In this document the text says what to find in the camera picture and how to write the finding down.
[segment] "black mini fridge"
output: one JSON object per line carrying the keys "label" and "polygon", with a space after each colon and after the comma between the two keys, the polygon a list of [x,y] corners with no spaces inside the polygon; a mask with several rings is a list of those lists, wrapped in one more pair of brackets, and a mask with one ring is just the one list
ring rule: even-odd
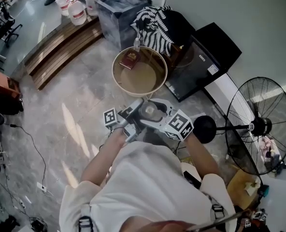
{"label": "black mini fridge", "polygon": [[165,83],[179,102],[226,73],[242,53],[216,23],[195,31],[188,47]]}

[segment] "wooden platform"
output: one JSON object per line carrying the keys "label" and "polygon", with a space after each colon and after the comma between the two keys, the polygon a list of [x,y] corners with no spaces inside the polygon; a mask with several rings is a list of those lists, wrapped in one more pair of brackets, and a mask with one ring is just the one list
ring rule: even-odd
{"label": "wooden platform", "polygon": [[72,59],[103,36],[98,17],[87,17],[81,26],[72,23],[39,48],[26,64],[27,73],[41,90]]}

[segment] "wall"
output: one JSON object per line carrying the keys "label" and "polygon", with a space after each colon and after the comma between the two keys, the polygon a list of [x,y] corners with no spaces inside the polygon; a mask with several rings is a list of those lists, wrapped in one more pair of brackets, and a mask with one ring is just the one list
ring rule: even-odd
{"label": "wall", "polygon": [[242,55],[229,70],[239,87],[256,76],[286,86],[286,0],[166,0],[199,29],[215,22]]}
{"label": "wall", "polygon": [[286,181],[265,176],[263,182],[270,186],[260,205],[268,214],[267,225],[271,232],[286,232]]}

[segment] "book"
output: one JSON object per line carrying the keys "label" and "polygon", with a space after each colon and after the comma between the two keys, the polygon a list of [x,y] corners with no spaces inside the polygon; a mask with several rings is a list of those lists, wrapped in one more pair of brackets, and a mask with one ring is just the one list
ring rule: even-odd
{"label": "book", "polygon": [[123,56],[122,60],[119,62],[120,65],[124,66],[125,68],[132,70],[135,64],[140,60],[140,54],[133,50],[129,49],[125,55]]}

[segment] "hand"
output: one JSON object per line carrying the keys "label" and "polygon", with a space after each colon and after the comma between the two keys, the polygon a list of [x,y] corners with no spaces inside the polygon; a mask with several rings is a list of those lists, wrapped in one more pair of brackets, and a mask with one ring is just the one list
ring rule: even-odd
{"label": "hand", "polygon": [[126,139],[127,136],[124,134],[124,128],[116,128],[106,140],[105,144],[113,144],[122,148]]}
{"label": "hand", "polygon": [[197,137],[195,136],[195,134],[193,132],[191,132],[184,140],[185,143],[188,143],[191,140],[196,139]]}

